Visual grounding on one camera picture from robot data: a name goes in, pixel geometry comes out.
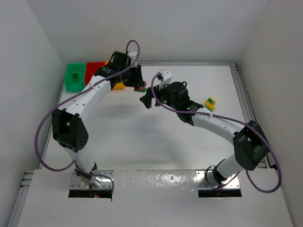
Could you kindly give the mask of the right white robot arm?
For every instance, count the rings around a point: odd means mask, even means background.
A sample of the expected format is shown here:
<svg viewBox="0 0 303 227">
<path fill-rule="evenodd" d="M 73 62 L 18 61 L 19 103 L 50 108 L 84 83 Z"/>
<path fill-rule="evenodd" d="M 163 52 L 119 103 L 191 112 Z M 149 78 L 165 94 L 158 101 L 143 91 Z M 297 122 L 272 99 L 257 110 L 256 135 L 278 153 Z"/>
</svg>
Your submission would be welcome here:
<svg viewBox="0 0 303 227">
<path fill-rule="evenodd" d="M 152 98 L 156 97 L 156 106 L 167 105 L 177 112 L 178 118 L 192 126 L 206 129 L 230 142 L 234 154 L 223 159 L 207 174 L 210 185 L 222 184 L 231 175 L 242 170 L 254 170 L 269 152 L 264 140 L 264 133 L 256 121 L 242 125 L 232 120 L 211 116 L 203 105 L 190 100 L 187 83 L 173 82 L 164 87 L 149 87 L 140 101 L 146 108 L 151 108 Z"/>
</svg>

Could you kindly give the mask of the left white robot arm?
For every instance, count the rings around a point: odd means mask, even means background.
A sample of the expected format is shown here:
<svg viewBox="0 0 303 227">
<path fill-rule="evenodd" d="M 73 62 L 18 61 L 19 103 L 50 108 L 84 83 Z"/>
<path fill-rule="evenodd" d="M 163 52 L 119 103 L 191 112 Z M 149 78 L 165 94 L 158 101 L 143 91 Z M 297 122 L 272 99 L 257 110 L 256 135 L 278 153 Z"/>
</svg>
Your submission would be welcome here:
<svg viewBox="0 0 303 227">
<path fill-rule="evenodd" d="M 111 91 L 116 84 L 126 87 L 143 87 L 141 66 L 135 62 L 137 51 L 117 52 L 110 61 L 99 67 L 83 90 L 67 108 L 56 109 L 52 113 L 53 139 L 63 147 L 74 164 L 89 177 L 96 170 L 96 163 L 90 158 L 85 146 L 89 134 L 84 122 L 100 99 Z"/>
</svg>

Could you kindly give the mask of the multicolour lego assembly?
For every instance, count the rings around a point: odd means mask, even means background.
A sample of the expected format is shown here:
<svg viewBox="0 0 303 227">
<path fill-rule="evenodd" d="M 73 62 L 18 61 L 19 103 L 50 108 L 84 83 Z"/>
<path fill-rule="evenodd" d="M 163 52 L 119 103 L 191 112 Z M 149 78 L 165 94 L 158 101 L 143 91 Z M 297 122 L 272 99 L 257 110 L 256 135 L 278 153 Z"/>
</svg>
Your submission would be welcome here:
<svg viewBox="0 0 303 227">
<path fill-rule="evenodd" d="M 146 92 L 147 88 L 146 86 L 141 86 L 141 87 L 134 87 L 135 92 Z"/>
</svg>

